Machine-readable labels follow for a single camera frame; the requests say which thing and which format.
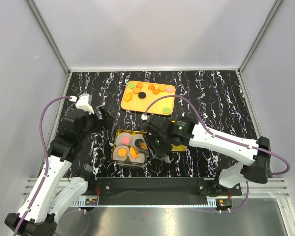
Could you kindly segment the orange fish cookie top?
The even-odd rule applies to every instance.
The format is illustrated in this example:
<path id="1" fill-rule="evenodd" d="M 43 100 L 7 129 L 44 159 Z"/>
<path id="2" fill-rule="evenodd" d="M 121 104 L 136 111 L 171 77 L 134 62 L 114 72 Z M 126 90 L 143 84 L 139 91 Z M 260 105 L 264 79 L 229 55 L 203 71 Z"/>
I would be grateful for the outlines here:
<path id="1" fill-rule="evenodd" d="M 130 155 L 134 158 L 137 159 L 139 157 L 140 154 L 148 154 L 148 147 L 145 143 L 143 142 L 139 142 L 139 145 L 133 145 L 130 148 Z"/>

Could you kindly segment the orange fish cookie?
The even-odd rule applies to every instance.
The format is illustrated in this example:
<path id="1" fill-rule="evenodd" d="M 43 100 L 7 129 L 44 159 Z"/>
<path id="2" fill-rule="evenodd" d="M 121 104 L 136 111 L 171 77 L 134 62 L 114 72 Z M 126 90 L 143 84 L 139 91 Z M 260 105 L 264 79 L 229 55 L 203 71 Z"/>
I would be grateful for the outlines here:
<path id="1" fill-rule="evenodd" d="M 134 158 L 137 159 L 139 157 L 140 154 L 148 154 L 148 147 L 145 143 L 143 142 L 139 142 L 139 145 L 133 145 L 130 148 L 130 155 Z"/>
<path id="2" fill-rule="evenodd" d="M 127 93 L 127 94 L 125 95 L 125 97 L 124 97 L 124 100 L 125 100 L 126 102 L 129 102 L 131 99 L 132 99 L 132 93 Z"/>

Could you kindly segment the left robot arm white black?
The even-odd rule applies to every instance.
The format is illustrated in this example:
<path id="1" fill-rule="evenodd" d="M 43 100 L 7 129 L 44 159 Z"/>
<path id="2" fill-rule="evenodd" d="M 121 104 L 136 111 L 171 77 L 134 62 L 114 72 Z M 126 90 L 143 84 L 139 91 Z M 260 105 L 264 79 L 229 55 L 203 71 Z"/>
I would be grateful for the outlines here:
<path id="1" fill-rule="evenodd" d="M 17 213 L 10 213 L 5 219 L 15 236 L 53 235 L 59 219 L 71 204 L 80 195 L 90 195 L 97 190 L 92 171 L 81 169 L 58 195 L 55 194 L 62 177 L 83 149 L 84 140 L 112 128 L 114 118 L 104 107 L 99 107 L 99 111 L 101 118 L 87 108 L 76 108 L 59 123 L 34 188 Z"/>

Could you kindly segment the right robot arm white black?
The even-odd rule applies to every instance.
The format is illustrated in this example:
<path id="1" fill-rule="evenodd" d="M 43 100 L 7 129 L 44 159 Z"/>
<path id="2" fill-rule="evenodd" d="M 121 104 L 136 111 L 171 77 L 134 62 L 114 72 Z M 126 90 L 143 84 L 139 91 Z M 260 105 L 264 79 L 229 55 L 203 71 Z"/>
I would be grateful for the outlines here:
<path id="1" fill-rule="evenodd" d="M 270 140 L 239 138 L 214 129 L 198 121 L 180 116 L 170 121 L 156 115 L 150 116 L 143 126 L 144 140 L 153 158 L 165 158 L 172 146 L 205 148 L 236 160 L 237 163 L 217 172 L 215 179 L 200 188 L 207 196 L 227 195 L 240 183 L 268 182 L 271 155 Z"/>

